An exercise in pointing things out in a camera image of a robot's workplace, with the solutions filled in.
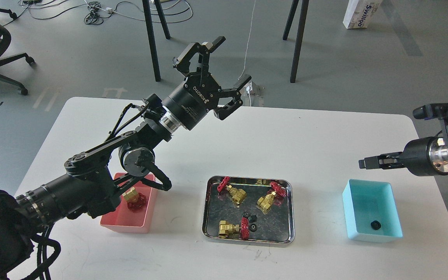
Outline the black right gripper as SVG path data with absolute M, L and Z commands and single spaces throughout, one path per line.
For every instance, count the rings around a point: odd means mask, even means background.
M 432 165 L 430 160 L 430 148 L 436 140 L 437 138 L 433 136 L 420 138 L 407 143 L 403 151 L 365 157 L 359 160 L 359 168 L 392 170 L 404 166 L 418 177 L 439 175 L 441 172 Z

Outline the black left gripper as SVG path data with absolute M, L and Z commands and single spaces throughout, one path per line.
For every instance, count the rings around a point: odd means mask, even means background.
M 251 76 L 244 74 L 231 89 L 222 89 L 219 83 L 208 72 L 210 54 L 224 41 L 225 37 L 217 37 L 213 42 L 189 44 L 183 52 L 173 58 L 173 67 L 185 78 L 176 89 L 162 101 L 162 105 L 173 114 L 185 127 L 192 130 L 198 122 L 214 110 L 214 115 L 226 119 L 242 106 L 240 90 L 251 81 Z M 190 60 L 199 54 L 197 71 L 189 71 Z M 218 107 L 219 99 L 232 98 L 225 106 Z

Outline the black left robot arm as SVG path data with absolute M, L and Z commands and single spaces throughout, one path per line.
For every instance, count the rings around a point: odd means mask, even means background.
M 155 147 L 169 141 L 179 127 L 191 130 L 211 110 L 225 119 L 240 106 L 240 89 L 251 80 L 243 74 L 231 89 L 223 89 L 208 71 L 210 55 L 225 41 L 191 43 L 173 67 L 185 78 L 164 100 L 152 94 L 138 107 L 143 122 L 120 134 L 117 123 L 100 145 L 69 158 L 66 173 L 18 197 L 0 190 L 0 279 L 28 259 L 38 248 L 36 269 L 27 280 L 49 275 L 61 252 L 49 235 L 63 218 L 81 214 L 92 218 L 115 211 L 121 194 L 137 182 L 167 191 L 170 179 L 155 164 Z

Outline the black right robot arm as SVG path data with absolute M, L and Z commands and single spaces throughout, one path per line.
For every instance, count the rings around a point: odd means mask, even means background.
M 429 103 L 413 110 L 416 119 L 438 119 L 441 136 L 410 141 L 403 151 L 366 157 L 359 168 L 366 170 L 407 168 L 418 177 L 448 175 L 448 103 Z

